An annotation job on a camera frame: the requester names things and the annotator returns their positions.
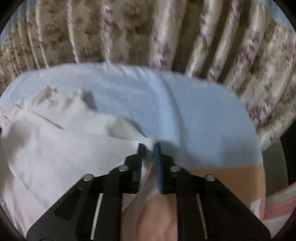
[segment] floral curtain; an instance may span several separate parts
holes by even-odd
[[[1,46],[1,93],[28,70],[106,61],[226,85],[244,103],[263,150],[296,118],[296,35],[256,0],[24,4]]]

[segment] light blue fabric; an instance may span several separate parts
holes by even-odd
[[[185,168],[262,163],[244,106],[223,86],[138,66],[65,64],[19,76],[0,98],[0,108],[46,85],[61,93],[90,90],[90,107],[127,118]]]

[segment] white cloth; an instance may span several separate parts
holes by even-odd
[[[47,88],[1,117],[0,201],[23,235],[84,174],[107,174],[139,143],[153,148],[131,124],[90,110],[82,97],[82,91],[67,97]],[[141,184],[151,166],[144,161]],[[123,201],[125,208],[131,197]]]

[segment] floral fabric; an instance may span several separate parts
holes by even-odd
[[[148,66],[225,84],[263,150],[296,118],[296,35],[256,0],[37,0],[0,50],[0,91],[62,63]]]

